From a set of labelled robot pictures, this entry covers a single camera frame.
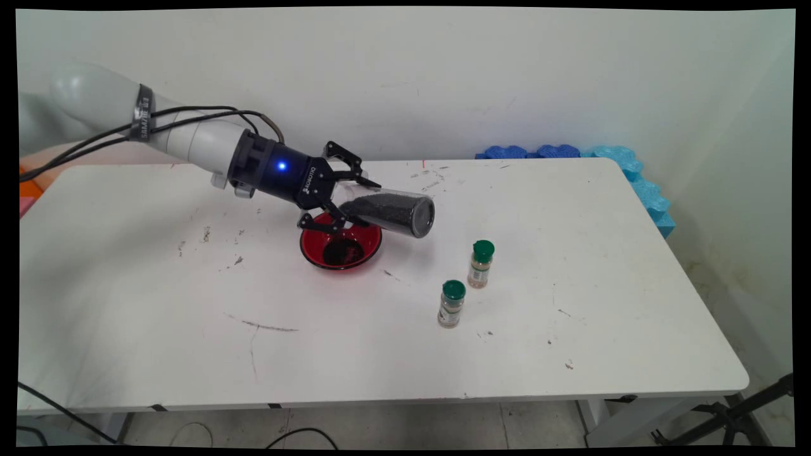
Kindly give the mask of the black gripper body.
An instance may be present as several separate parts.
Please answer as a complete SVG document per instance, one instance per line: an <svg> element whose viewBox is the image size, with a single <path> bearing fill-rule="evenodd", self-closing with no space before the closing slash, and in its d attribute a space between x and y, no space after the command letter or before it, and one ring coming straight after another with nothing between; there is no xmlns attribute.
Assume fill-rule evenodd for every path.
<svg viewBox="0 0 811 456"><path fill-rule="evenodd" d="M232 156L227 179L235 188L270 194L301 210L327 208L335 187L327 159L288 148L244 130Z"/></svg>

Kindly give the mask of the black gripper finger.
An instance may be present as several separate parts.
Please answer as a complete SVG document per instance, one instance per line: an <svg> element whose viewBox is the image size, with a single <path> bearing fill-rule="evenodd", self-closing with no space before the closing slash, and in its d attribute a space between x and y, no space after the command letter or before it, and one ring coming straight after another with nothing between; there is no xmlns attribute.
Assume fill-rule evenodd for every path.
<svg viewBox="0 0 811 456"><path fill-rule="evenodd" d="M339 234L353 227L370 228L372 225L350 210L350 200L315 200L302 205L298 228L325 234Z"/></svg>
<svg viewBox="0 0 811 456"><path fill-rule="evenodd" d="M354 182L354 184L373 189L382 188L382 185L368 179L367 173L365 173L362 167L362 159L336 142L328 141L327 144L324 145L322 157L327 161L329 167L328 177L324 177L325 179L333 182ZM342 168L335 170L331 165L331 163L335 161L341 162L348 168L346 170Z"/></svg>

